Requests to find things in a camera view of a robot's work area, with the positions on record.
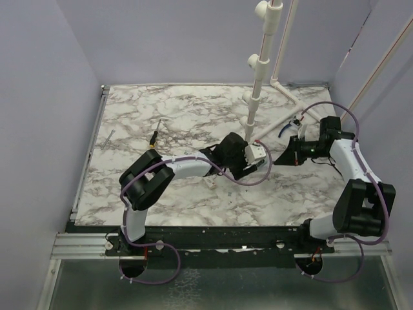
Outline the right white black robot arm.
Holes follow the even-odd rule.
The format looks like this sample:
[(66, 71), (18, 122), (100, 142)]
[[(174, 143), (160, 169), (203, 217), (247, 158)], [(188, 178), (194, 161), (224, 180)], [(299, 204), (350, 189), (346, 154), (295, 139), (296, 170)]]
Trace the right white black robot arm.
[(334, 160), (345, 187), (332, 214), (304, 222), (304, 232), (296, 237), (297, 247), (310, 253), (319, 246), (320, 240), (339, 235), (358, 236), (359, 242), (365, 245), (382, 242), (388, 231), (396, 190), (370, 170), (356, 135), (341, 129), (339, 117), (321, 119), (316, 141), (291, 136), (287, 148), (273, 164), (299, 166), (307, 159), (316, 158)]

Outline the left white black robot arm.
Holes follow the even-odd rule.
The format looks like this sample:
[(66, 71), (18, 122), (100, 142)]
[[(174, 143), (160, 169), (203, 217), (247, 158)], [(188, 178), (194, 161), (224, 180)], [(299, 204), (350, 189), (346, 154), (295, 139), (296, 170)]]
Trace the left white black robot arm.
[(218, 175), (225, 171), (239, 181), (257, 171), (266, 156), (262, 145), (249, 144), (234, 132), (221, 143), (177, 158), (162, 156), (154, 149), (147, 150), (119, 178), (121, 199), (126, 204), (120, 247), (130, 255), (142, 249), (148, 209), (172, 181)]

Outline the white staple box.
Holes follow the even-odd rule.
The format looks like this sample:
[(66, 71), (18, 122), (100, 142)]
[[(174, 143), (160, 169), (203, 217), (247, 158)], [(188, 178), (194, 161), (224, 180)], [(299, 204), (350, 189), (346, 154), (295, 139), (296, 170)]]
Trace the white staple box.
[(205, 179), (206, 184), (208, 185), (209, 189), (215, 189), (217, 187), (215, 181), (213, 179), (207, 178)]

